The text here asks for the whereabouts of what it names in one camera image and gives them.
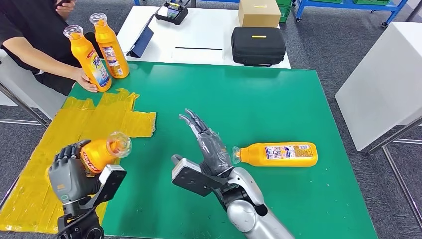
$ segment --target detergent bottle lying on table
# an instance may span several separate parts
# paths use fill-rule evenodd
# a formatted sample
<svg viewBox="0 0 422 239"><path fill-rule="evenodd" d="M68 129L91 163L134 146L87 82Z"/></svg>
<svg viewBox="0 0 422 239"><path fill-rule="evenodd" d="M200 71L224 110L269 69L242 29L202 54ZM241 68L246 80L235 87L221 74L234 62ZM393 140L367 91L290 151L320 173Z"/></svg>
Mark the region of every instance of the detergent bottle lying on table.
<svg viewBox="0 0 422 239"><path fill-rule="evenodd" d="M318 162L313 143L256 143L247 148L233 147L232 163L262 167L311 167Z"/></svg>

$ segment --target black cable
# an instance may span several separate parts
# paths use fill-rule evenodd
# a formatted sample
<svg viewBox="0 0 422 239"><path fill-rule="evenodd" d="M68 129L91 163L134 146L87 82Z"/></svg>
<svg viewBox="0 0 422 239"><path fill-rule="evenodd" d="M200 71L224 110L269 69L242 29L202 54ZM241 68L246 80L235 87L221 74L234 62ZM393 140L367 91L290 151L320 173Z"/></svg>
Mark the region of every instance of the black cable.
<svg viewBox="0 0 422 239"><path fill-rule="evenodd" d="M186 7L186 5L188 5L188 3L190 3L191 2L191 0L188 0L186 3L185 3L185 5L183 5L183 7Z"/></svg>
<svg viewBox="0 0 422 239"><path fill-rule="evenodd" d="M74 221L72 221L71 223L69 223L67 226L65 226L61 231L59 231L56 235L54 235L54 237L52 237L52 239L56 239L58 238L58 236L60 236L65 230L67 230L68 228L70 228L71 226L75 225L76 223L78 223L79 221L81 221L82 219L86 218L90 213L93 212L93 210L95 210L96 206L89 209L87 211L87 213L83 214L82 216L80 216L79 218L75 219Z"/></svg>

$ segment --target green bin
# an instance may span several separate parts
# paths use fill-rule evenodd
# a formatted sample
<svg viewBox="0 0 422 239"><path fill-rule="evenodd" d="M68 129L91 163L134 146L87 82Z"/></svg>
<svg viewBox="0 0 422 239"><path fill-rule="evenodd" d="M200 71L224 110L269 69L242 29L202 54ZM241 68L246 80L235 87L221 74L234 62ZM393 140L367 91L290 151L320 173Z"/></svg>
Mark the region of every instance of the green bin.
<svg viewBox="0 0 422 239"><path fill-rule="evenodd" d="M289 4L288 6L278 6L278 9L280 10L281 16L279 22L286 22L287 17L289 16L290 9L292 9L292 4Z"/></svg>
<svg viewBox="0 0 422 239"><path fill-rule="evenodd" d="M292 0L276 0L278 6L290 6Z"/></svg>
<svg viewBox="0 0 422 239"><path fill-rule="evenodd" d="M381 1L381 0L353 0L353 2L355 4L369 4L369 5L387 5L390 0L385 0L385 1Z"/></svg>
<svg viewBox="0 0 422 239"><path fill-rule="evenodd" d="M321 1L321 2L330 2L330 3L342 3L343 0L311 0L311 1Z"/></svg>

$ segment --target green mat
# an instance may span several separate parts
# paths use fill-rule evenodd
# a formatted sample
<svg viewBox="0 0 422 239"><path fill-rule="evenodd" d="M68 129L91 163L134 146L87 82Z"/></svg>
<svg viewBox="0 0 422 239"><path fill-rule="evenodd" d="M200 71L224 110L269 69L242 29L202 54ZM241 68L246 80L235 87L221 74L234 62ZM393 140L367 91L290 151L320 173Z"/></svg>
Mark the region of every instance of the green mat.
<svg viewBox="0 0 422 239"><path fill-rule="evenodd" d="M180 154L202 155L178 114L190 108L231 151L264 142L312 142L319 162L310 168L246 168L265 202L295 238L377 238L317 73L259 67L133 63L110 89L140 93L137 111L156 111L152 138L133 140L121 161L128 171L109 202L105 234L165 239L243 238L214 195L203 198L171 183ZM71 96L98 101L76 86Z"/></svg>

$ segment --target silver robotic arm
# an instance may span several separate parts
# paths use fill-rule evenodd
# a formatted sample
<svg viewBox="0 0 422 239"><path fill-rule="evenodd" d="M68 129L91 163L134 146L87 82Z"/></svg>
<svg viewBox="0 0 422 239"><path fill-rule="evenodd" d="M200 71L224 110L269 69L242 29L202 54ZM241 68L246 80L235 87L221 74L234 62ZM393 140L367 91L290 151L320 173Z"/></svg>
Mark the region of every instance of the silver robotic arm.
<svg viewBox="0 0 422 239"><path fill-rule="evenodd" d="M194 112L186 112L189 117L179 116L192 129L204 160L198 165L173 155L173 184L203 197L214 192L231 223L248 239L293 239L265 205L261 190L248 171L231 165L220 137Z"/></svg>

